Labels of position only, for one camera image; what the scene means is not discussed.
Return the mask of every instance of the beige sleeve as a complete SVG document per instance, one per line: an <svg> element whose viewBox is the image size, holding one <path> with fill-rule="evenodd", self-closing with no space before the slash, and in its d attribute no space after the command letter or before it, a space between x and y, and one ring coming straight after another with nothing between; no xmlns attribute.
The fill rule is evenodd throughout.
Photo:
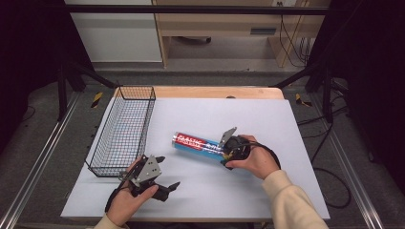
<svg viewBox="0 0 405 229"><path fill-rule="evenodd" d="M129 229L126 225L125 227L118 227L113 224L110 219L108 219L107 215L101 219L101 221L94 227L94 229Z"/></svg>
<svg viewBox="0 0 405 229"><path fill-rule="evenodd" d="M293 185L285 171L271 173L262 186L270 198L275 228L328 228L304 190Z"/></svg>

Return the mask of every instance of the black wire basket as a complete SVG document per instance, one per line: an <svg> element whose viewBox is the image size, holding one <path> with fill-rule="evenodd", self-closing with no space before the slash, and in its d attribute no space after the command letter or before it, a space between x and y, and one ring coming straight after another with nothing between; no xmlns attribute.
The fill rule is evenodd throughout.
<svg viewBox="0 0 405 229"><path fill-rule="evenodd" d="M100 134L88 168L97 177L118 177L119 172L143 155L149 121L156 101L153 87L119 87Z"/></svg>

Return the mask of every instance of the white wall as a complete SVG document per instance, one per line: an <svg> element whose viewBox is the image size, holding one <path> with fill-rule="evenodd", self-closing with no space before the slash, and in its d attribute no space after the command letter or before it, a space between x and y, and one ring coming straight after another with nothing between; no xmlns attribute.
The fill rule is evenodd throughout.
<svg viewBox="0 0 405 229"><path fill-rule="evenodd" d="M151 5L150 0L65 0L66 4ZM72 13L92 62L161 62L152 13Z"/></svg>

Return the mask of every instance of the gray floor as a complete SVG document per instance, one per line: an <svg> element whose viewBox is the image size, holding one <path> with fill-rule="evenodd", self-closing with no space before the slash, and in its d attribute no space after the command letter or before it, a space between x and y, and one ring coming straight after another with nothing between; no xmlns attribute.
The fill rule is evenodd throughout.
<svg viewBox="0 0 405 229"><path fill-rule="evenodd" d="M280 82L300 69L291 66L284 69L277 68L274 56L268 49L269 45L265 38L246 40L213 37L210 44L175 39L167 69L147 63L122 66L98 65L97 69L101 75L110 80L129 85L262 87ZM60 217L67 196L75 185L83 160L89 151L92 135L96 132L113 92L90 78L85 79L88 86L83 93L79 93L75 111L19 217L17 228L24 226L45 228L44 224L50 228L64 228L61 225L95 224L94 221L76 222ZM306 94L303 88L305 82L306 78L303 78L283 90L297 121L319 115L314 106L307 107L295 102L297 93L304 101L316 102L312 101L313 98L320 97L319 94ZM104 92L100 103L97 108L90 108L98 92ZM26 117L31 114L33 116L21 123L6 150L0 155L1 216L12 204L56 124L58 115L56 84L50 84L32 93L29 104ZM340 98L336 99L334 104L333 109L345 106L344 100ZM405 197L396 188L383 165L369 162L367 149L346 113L336 115L332 130L338 136L385 228L405 228ZM319 135L324 131L322 121L300 126L302 136ZM321 140L321 136L304 138L309 157L313 156ZM314 166L328 169L344 178L330 144L328 138L315 159ZM348 195L339 181L322 172L316 172L316 175L327 202L340 205L346 201ZM357 199L352 199L350 205L344 209L329 207L329 211L331 219L328 220L328 225L331 228L368 228L357 205ZM138 224L138 228L140 227L247 228L247 225L143 223Z"/></svg>

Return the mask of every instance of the white table surface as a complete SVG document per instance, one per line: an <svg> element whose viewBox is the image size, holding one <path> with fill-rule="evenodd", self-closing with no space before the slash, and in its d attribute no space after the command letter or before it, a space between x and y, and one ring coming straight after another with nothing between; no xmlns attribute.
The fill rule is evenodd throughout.
<svg viewBox="0 0 405 229"><path fill-rule="evenodd" d="M219 141L223 132L232 127L238 127L235 135L255 135L260 143L272 149L282 169L307 192L320 216L330 218L287 100L157 98L145 154L166 157L160 164L162 175L156 183L166 187L178 181L181 184L167 201L147 201L133 220L269 221L270 203L260 179L244 170L230 171L216 160L172 147L175 132ZM96 177L83 165L61 216L102 217L106 201L118 184L118 179Z"/></svg>

